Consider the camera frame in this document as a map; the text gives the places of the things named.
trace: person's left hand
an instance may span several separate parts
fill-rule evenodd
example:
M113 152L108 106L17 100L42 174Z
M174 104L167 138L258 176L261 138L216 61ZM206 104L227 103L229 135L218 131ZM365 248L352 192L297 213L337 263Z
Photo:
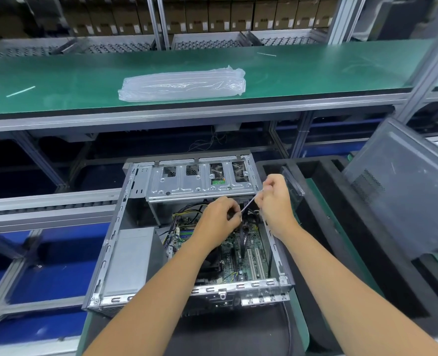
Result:
M235 214L228 220L227 213L230 209L233 209ZM194 228L191 239L211 251L240 225L241 218L239 204L232 198L222 196L206 207Z

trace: hand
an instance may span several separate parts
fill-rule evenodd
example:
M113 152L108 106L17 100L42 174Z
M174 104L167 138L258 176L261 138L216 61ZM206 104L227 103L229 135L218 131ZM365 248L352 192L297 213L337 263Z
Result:
M228 220L227 213L230 209L233 209L235 214ZM222 196L206 207L194 228L191 239L195 243L204 245L210 252L240 225L241 218L239 204L232 198Z
M290 195L285 179L280 174L270 174L263 183L264 188L255 198L270 231L283 241L290 229L298 225L293 216Z

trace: forearm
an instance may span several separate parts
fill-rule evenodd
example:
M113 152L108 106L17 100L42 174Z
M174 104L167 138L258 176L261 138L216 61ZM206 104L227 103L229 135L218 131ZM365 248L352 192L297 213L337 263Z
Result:
M282 237L347 356L438 355L438 344L298 224Z
M85 356L162 355L209 251L186 241L92 342Z

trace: person's right hand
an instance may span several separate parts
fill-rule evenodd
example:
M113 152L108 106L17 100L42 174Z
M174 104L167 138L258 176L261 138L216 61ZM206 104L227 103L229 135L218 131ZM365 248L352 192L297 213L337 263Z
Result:
M263 189L255 198L270 231L283 241L290 229L298 226L293 216L290 195L285 179L280 174L270 174L263 183Z

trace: green workbench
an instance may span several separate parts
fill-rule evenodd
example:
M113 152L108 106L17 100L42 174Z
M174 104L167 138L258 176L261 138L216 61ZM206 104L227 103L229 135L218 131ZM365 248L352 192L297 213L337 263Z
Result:
M410 86L406 81L431 43L403 40L0 57L0 114L141 105L118 100L117 90L125 77L228 65L246 72L246 92L230 99L400 89Z

